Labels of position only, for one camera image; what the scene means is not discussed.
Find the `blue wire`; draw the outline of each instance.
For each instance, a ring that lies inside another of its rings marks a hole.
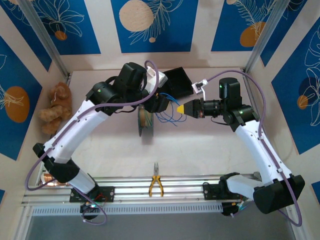
[[[161,95],[166,95],[166,98],[168,100],[170,100],[170,104],[171,104],[171,108],[172,108],[172,112],[171,115],[168,115],[166,112],[163,112],[164,115],[166,115],[167,117],[163,116],[162,113],[156,113],[156,117],[158,118],[159,122],[161,123],[172,123],[174,126],[177,127],[177,125],[175,123],[182,123],[185,122],[187,120],[187,115],[184,115],[185,118],[181,120],[181,118],[183,117],[183,114],[181,114],[181,116],[178,119],[174,119],[174,105],[172,102],[174,102],[175,104],[177,104],[178,106],[180,106],[178,100],[176,100],[173,96],[165,93],[165,92],[161,92]]]

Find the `beige circle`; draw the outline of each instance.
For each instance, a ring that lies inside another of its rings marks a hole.
[[[238,0],[226,0],[226,3],[229,5],[235,4]]]
[[[8,0],[10,3],[13,3],[15,5],[18,5],[17,0]]]
[[[119,12],[120,22],[131,32],[146,30],[154,22],[151,8],[141,0],[126,2]]]

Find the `white tabletop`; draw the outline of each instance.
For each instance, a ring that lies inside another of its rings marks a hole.
[[[185,72],[192,82],[199,82],[224,70],[190,68]],[[118,74],[119,70],[74,71],[70,82],[73,112],[95,83]],[[205,87],[206,99],[219,99],[218,82],[225,77],[238,79],[243,103],[250,104],[243,78],[234,72],[211,81]],[[200,97],[194,94],[180,102]],[[162,176],[247,174],[257,170],[250,152],[231,128],[211,122],[210,117],[188,117],[174,126],[154,116],[154,136],[142,132],[139,137],[137,115],[137,111],[113,114],[82,142],[72,159],[93,177],[147,177],[153,174],[154,162],[158,162]]]

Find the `pliers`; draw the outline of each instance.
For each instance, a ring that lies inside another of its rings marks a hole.
[[[152,176],[152,182],[149,187],[149,197],[152,197],[152,188],[154,187],[155,182],[159,184],[160,190],[161,190],[161,197],[164,196],[164,187],[162,186],[162,183],[160,181],[159,176],[159,165],[157,162],[154,163],[154,169],[153,169],[153,176]]]

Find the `teddy bear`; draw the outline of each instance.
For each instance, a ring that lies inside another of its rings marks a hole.
[[[39,117],[46,122],[42,126],[45,134],[55,134],[62,122],[72,116],[71,91],[67,84],[59,82],[49,91],[51,107],[39,111]]]

